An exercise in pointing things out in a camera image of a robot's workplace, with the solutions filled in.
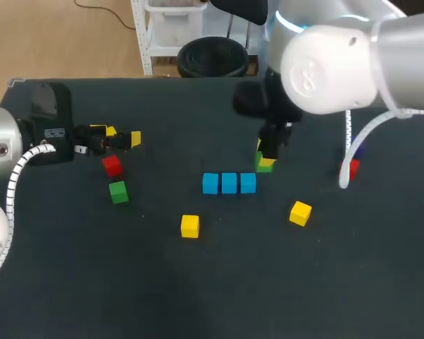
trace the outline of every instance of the black mat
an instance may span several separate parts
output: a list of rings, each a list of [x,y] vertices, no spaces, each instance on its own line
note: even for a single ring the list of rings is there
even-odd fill
[[[254,170],[261,123],[233,113],[236,83],[65,81],[77,124],[142,130],[119,154],[131,202],[111,203],[98,157],[25,170],[0,339],[424,338],[424,117],[372,134],[347,190],[336,114],[305,116],[257,195],[203,196],[203,171]],[[34,84],[2,107],[25,117]],[[306,228],[288,222],[297,200]],[[200,215],[198,240],[182,214]]]

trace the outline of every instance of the white cable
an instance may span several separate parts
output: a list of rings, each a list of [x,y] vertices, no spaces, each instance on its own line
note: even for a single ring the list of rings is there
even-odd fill
[[[51,152],[55,152],[55,147],[52,145],[46,144],[46,145],[36,146],[30,149],[24,155],[22,155],[22,157],[20,158],[19,161],[17,161],[17,164],[13,169],[13,173],[11,174],[11,177],[8,183],[8,190],[6,191],[6,217],[8,218],[9,237],[4,247],[4,250],[1,252],[1,255],[0,255],[0,268],[3,265],[3,262],[6,259],[6,256],[8,255],[9,248],[11,247],[11,242],[13,241],[14,198],[16,196],[16,186],[17,186],[17,181],[19,179],[20,173],[22,172],[23,168],[25,167],[27,162],[30,161],[32,157],[35,157],[36,155],[40,153],[51,153]]]
[[[352,111],[346,110],[346,154],[352,146]]]
[[[403,109],[402,114],[404,115],[424,115],[424,111],[419,111],[417,109]],[[353,141],[353,144],[346,153],[346,156],[344,157],[344,161],[342,162],[341,166],[341,172],[339,173],[339,186],[342,189],[346,189],[348,187],[349,179],[350,179],[350,164],[355,156],[355,153],[363,143],[363,141],[369,136],[369,134],[376,129],[379,125],[383,124],[384,122],[393,119],[396,117],[394,113],[391,112],[385,112],[375,119],[373,119],[369,124],[365,126],[364,129],[361,130],[361,132],[356,137],[355,141]]]

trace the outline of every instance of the stacked blocks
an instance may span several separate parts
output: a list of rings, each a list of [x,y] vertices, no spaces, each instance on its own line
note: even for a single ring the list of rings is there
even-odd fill
[[[122,166],[116,155],[102,159],[105,172],[109,178],[115,178],[122,175]]]
[[[255,194],[256,193],[256,173],[242,173],[240,175],[240,193]]]
[[[223,173],[221,175],[221,193],[237,194],[237,173]]]
[[[257,190],[256,173],[204,173],[203,194],[255,194]]]
[[[272,173],[273,166],[275,165],[276,159],[266,159],[262,152],[259,150],[259,145],[261,144],[261,139],[257,141],[256,148],[256,172],[257,173]]]
[[[110,194],[114,204],[129,201],[126,184],[122,181],[122,166],[116,155],[102,159],[107,176],[115,182],[109,185]]]
[[[199,216],[183,215],[181,221],[181,234],[183,238],[197,238],[199,236]]]
[[[290,212],[289,221],[304,227],[310,218],[312,207],[297,201]]]
[[[204,173],[203,194],[218,194],[218,179],[216,173]]]
[[[113,184],[110,184],[110,193],[114,204],[126,203],[129,201],[126,184],[124,182],[114,182]]]

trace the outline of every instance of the white shelf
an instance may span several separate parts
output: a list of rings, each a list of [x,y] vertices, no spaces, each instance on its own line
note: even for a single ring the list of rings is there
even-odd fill
[[[228,32],[230,14],[223,12],[211,3],[204,10],[203,17],[203,36],[204,37],[225,37]],[[232,30],[230,39],[239,42],[245,46],[247,40],[248,21],[234,17],[232,22]],[[264,27],[251,24],[250,39],[249,39],[249,55],[257,55],[261,46]],[[148,38],[148,54],[151,57],[176,57],[181,50],[181,47],[166,47],[160,46],[153,38],[153,24],[150,20],[147,32]]]

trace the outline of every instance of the green cube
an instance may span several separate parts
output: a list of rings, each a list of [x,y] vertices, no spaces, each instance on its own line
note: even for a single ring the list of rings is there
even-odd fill
[[[124,182],[115,182],[110,184],[110,193],[114,204],[126,203],[129,201],[127,196],[126,184]]]
[[[261,158],[262,158],[262,152],[258,150],[256,152],[256,173],[272,173],[273,166],[275,164],[272,164],[271,166],[268,166],[268,167],[259,166],[259,161],[261,161]]]

